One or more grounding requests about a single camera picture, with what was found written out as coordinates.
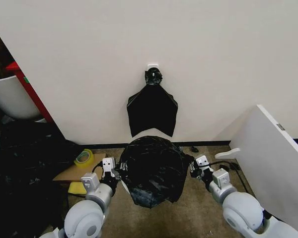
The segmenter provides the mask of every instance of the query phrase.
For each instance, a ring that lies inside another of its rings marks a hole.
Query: power cord
[[[213,162],[213,163],[209,163],[208,165],[200,165],[198,167],[202,168],[202,167],[207,167],[207,166],[217,165],[217,164],[222,164],[222,163],[229,164],[230,166],[232,166],[234,168],[234,170],[236,171],[237,176],[239,177],[240,182],[242,183],[242,185],[245,189],[245,192],[249,193],[249,191],[246,188],[246,185],[245,185],[244,181],[242,180],[241,176],[239,175],[239,173],[237,171],[237,167],[234,165],[234,163],[231,163],[231,162],[228,162],[228,161],[225,161],[225,160],[220,160],[220,161],[216,161],[216,162]]]
[[[95,172],[95,169],[96,169],[97,167],[103,167],[103,162],[100,161],[97,165],[95,165],[95,167],[93,168],[93,170],[92,170],[91,172],[92,172],[92,173]]]

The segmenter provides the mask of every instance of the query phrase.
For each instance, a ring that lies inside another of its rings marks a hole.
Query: plastic bag hanging on wall
[[[156,128],[172,136],[178,103],[161,86],[162,74],[157,68],[145,72],[146,86],[128,99],[127,111],[132,137]]]

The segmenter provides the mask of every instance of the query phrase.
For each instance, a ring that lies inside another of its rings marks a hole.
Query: yellow sponge
[[[68,193],[73,194],[87,194],[82,182],[71,182]]]

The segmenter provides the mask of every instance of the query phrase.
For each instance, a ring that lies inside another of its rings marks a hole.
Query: roll of tape
[[[79,167],[86,167],[94,162],[94,155],[91,150],[84,149],[74,160],[74,163]]]

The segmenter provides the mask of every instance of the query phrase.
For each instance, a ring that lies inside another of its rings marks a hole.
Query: black plastic bag
[[[156,128],[172,136],[178,104],[161,86],[162,74],[157,68],[146,71],[146,86],[128,99],[127,112],[132,137],[141,131]]]
[[[38,237],[48,224],[63,224],[66,190],[52,179],[81,151],[52,123],[0,126],[0,237]],[[3,226],[7,215],[13,223]]]
[[[169,140],[144,136],[131,142],[116,170],[136,205],[152,208],[165,200],[177,201],[193,157]]]

